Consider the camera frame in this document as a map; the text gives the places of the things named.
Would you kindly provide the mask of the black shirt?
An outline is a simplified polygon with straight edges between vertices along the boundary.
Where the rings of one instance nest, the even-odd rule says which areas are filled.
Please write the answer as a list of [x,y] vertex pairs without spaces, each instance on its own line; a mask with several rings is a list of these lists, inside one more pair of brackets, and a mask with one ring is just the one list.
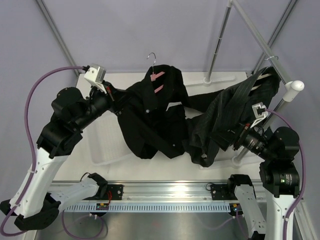
[[[185,153],[183,141],[188,139],[185,108],[191,108],[182,72],[169,65],[156,65],[156,74],[165,72],[151,82],[150,67],[143,80],[127,91],[134,93],[138,101],[117,117],[128,148],[141,159],[151,159],[162,152],[170,159]],[[163,89],[154,92],[157,84]]]

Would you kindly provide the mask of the dark striped shirt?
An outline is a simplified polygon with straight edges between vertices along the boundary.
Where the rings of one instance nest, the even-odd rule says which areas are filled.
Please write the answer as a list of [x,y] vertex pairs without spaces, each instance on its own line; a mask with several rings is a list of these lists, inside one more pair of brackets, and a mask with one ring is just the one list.
[[262,102],[269,106],[278,93],[281,78],[277,72],[276,76],[276,83],[263,84],[253,92],[250,92],[253,82],[248,77],[226,89],[189,97],[191,109],[201,112],[186,119],[188,138],[182,144],[192,163],[202,167],[214,163],[220,148],[212,141],[212,133],[253,122],[252,105]]

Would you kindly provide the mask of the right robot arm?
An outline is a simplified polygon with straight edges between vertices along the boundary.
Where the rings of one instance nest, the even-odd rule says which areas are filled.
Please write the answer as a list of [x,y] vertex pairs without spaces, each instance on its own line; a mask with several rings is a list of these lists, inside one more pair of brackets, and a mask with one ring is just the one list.
[[237,199],[250,240],[290,240],[293,237],[293,211],[300,194],[300,176],[293,163],[300,150],[299,135],[282,126],[265,137],[250,124],[234,130],[213,133],[212,140],[222,149],[244,147],[260,157],[259,176],[265,189],[267,214],[264,217],[248,175],[232,174],[224,185],[229,197]]

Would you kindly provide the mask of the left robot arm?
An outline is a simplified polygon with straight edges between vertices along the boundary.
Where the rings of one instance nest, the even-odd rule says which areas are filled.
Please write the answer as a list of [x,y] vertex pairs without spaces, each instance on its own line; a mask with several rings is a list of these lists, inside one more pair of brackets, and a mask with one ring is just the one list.
[[51,103],[53,115],[42,129],[33,152],[32,164],[20,189],[0,204],[6,217],[15,216],[14,225],[21,233],[47,228],[66,208],[87,198],[109,195],[108,182],[97,173],[56,193],[48,191],[54,177],[75,146],[83,130],[106,111],[120,115],[134,94],[116,89],[109,82],[102,89],[92,87],[83,98],[76,87],[61,90]]

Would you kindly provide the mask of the pink hanger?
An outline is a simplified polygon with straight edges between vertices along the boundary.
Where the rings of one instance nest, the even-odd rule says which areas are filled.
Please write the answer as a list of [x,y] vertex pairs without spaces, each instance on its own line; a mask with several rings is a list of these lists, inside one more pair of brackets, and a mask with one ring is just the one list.
[[[160,73],[155,73],[155,65],[156,65],[156,61],[157,61],[157,57],[156,54],[154,52],[151,52],[148,56],[147,56],[147,60],[150,58],[150,56],[153,55],[154,57],[154,61],[153,64],[151,66],[152,68],[152,74],[150,75],[150,80],[151,82],[155,82],[159,77],[163,76],[165,74],[165,72],[161,71]],[[156,87],[154,88],[154,93],[158,93],[160,90],[162,90],[164,87],[163,83],[158,83],[156,85]]]

